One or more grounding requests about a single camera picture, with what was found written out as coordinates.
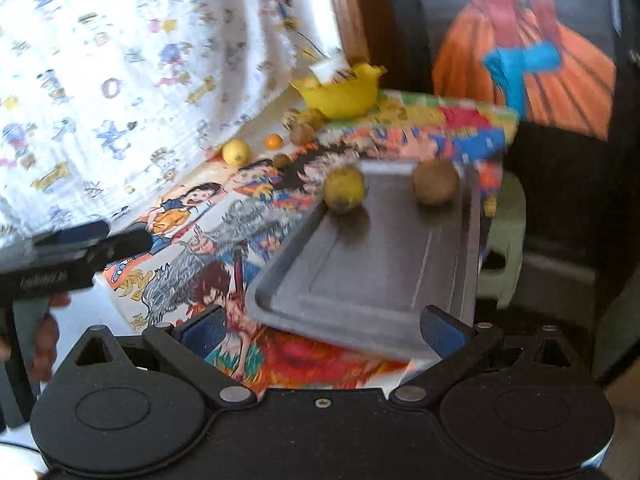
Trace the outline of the person's left hand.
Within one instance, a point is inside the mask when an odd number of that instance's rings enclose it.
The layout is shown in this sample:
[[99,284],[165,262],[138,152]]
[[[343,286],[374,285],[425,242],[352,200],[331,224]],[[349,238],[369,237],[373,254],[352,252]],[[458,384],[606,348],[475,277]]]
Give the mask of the person's left hand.
[[[49,309],[40,321],[35,332],[35,353],[32,360],[30,374],[38,382],[48,382],[53,375],[53,365],[58,356],[56,345],[60,339],[58,322],[51,315],[50,309],[65,308],[70,305],[69,294],[57,294],[50,298]],[[1,362],[6,362],[11,356],[11,347],[1,338]]]

